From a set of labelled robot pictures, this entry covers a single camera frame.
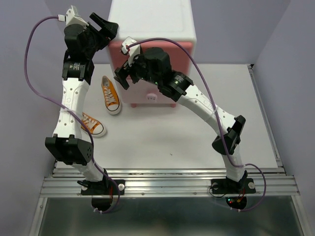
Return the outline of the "white plastic shoe cabinet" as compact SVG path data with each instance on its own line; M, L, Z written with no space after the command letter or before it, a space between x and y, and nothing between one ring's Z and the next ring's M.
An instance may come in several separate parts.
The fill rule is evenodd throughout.
M167 41L151 41L141 45L143 51L151 47L163 48L170 56L172 69L189 74L196 46L196 33L189 0L114 0L108 20L119 25L117 36L109 44L112 70L128 59L120 52L122 42L131 37L135 42L149 38L168 38L182 45L182 49Z

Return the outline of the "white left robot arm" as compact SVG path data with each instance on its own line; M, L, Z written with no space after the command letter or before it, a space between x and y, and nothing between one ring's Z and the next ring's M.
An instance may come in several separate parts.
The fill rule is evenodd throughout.
M118 24L97 14L90 18L100 26L96 29L83 20L74 8L65 16L64 40L67 50L63 59L63 97L57 126L45 146L57 161L76 168L85 180L80 182L89 195L121 195L123 190L107 171L94 160L94 142L82 139L82 112L94 71L93 57L117 35Z

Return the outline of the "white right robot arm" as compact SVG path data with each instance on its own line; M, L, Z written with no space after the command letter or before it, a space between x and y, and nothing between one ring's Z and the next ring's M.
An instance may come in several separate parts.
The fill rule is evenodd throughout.
M242 163L239 147L246 119L242 115L231 115L213 104L192 79L172 69L169 54L162 48L142 51L140 45L132 48L123 46L121 53L128 59L115 69L114 78L124 89L129 88L128 77L134 84L140 80L151 83L164 96L194 112L217 134L212 148L223 158L226 177L211 182L213 193L255 193L255 189L249 187L251 179Z

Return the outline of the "orange sneaker near arm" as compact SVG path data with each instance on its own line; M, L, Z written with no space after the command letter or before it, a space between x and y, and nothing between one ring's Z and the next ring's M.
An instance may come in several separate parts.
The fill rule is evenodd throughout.
M107 129L99 120L91 117L86 113L82 113L81 121L85 124L90 134L94 138L103 137L107 133Z

